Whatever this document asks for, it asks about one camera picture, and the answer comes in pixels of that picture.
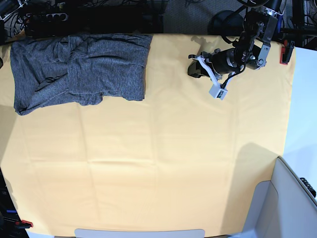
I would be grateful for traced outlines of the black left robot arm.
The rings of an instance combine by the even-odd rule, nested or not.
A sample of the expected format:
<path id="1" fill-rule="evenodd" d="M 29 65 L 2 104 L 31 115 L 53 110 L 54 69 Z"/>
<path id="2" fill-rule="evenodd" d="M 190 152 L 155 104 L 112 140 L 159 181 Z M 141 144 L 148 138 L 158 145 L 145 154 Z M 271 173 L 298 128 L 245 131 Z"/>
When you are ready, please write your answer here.
<path id="1" fill-rule="evenodd" d="M 271 41 L 280 27 L 280 0 L 242 0 L 240 4 L 236 11 L 216 14 L 209 25 L 232 48 L 200 53 L 216 80 L 225 74 L 228 76 L 221 88 L 225 88 L 232 77 L 246 68 L 265 66 Z"/>

